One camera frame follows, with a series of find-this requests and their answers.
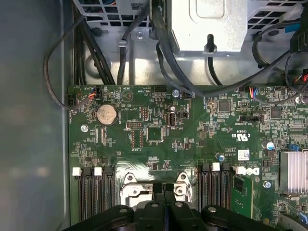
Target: cable clip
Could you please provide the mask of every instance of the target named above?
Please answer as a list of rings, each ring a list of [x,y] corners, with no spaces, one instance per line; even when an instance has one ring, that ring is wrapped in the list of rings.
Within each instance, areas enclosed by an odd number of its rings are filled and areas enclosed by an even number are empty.
[[[124,47],[127,49],[127,41],[126,40],[120,40],[119,42],[117,42],[117,46],[118,47]]]

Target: white label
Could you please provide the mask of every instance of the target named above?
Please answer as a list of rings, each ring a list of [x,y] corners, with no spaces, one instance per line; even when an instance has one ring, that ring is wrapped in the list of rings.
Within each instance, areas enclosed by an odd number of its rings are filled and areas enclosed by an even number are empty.
[[[239,160],[239,161],[247,161],[247,160],[249,160],[249,149],[247,149],[247,150],[238,150],[238,152],[237,152],[237,160]]]

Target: blue wire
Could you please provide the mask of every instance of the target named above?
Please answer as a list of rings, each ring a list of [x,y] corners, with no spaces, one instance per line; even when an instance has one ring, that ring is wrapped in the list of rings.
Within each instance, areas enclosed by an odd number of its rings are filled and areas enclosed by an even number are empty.
[[[257,91],[258,91],[257,89],[254,90],[254,95],[253,95],[253,97],[255,97],[255,96],[257,95]]]

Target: motherboard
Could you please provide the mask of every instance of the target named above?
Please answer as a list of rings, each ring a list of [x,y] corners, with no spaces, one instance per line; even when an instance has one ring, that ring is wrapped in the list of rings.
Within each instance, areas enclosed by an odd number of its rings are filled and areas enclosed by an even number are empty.
[[[199,211],[219,205],[272,226],[279,213],[307,220],[305,101],[258,103],[247,88],[213,98],[166,86],[71,86],[68,93],[71,105],[91,96],[69,112],[72,224],[151,200],[153,182],[173,183],[176,199]],[[265,101],[293,94],[257,88]]]

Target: heatsink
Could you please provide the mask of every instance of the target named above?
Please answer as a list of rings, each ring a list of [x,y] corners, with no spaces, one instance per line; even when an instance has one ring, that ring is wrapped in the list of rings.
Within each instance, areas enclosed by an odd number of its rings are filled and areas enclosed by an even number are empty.
[[[308,192],[308,152],[280,153],[280,189],[290,194]]]

